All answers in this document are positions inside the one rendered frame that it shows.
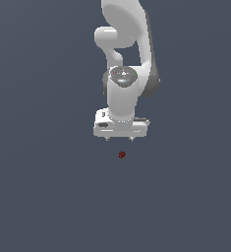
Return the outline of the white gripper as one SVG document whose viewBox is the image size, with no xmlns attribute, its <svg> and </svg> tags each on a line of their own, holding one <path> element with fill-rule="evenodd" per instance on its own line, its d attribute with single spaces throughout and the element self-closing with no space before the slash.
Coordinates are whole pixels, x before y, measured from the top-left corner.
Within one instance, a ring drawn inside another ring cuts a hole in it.
<svg viewBox="0 0 231 252">
<path fill-rule="evenodd" d="M 149 120 L 146 118 L 132 118 L 129 121 L 112 120 L 108 115 L 108 109 L 98 109 L 95 113 L 93 135 L 103 137 L 107 142 L 110 138 L 128 137 L 133 142 L 137 137 L 145 137 Z"/>
</svg>

